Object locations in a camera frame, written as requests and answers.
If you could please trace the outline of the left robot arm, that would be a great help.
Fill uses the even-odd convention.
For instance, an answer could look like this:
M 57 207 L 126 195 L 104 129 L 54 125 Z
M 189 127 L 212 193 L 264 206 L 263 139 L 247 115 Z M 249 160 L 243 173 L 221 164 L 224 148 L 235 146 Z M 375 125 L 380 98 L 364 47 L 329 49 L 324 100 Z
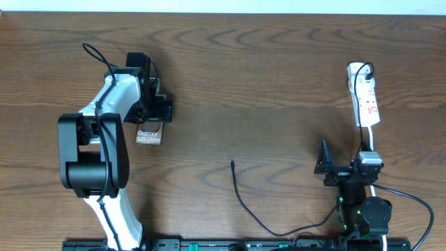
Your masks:
M 130 52 L 125 66 L 109 64 L 105 83 L 89 105 L 58 120 L 59 165 L 63 186 L 97 215 L 103 241 L 64 241 L 63 250 L 150 250 L 144 227 L 125 189 L 130 160 L 124 123 L 169 123 L 173 103 L 150 76 L 151 59 Z

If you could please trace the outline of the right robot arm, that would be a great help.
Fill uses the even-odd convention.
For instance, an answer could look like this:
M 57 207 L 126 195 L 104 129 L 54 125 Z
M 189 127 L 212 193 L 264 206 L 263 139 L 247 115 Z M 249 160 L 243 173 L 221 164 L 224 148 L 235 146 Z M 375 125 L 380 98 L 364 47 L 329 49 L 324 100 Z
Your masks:
M 392 204 L 366 192 L 366 188 L 378 180 L 383 167 L 379 154 L 365 142 L 361 143 L 360 152 L 350 165 L 343 167 L 333 164 L 326 141 L 320 143 L 314 173 L 324 175 L 325 186 L 338 189 L 337 211 L 346 231 L 346 235 L 339 239 L 343 250 L 388 249 L 386 235 L 392 217 Z

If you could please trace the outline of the Galaxy S25 Ultra smartphone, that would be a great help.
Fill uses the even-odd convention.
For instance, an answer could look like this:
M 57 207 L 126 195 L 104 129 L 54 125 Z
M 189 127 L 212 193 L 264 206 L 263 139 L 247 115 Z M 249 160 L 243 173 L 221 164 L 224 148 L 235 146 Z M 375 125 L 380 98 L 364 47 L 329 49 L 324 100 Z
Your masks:
M 163 128 L 163 122 L 138 124 L 134 142 L 136 144 L 159 146 L 162 144 Z

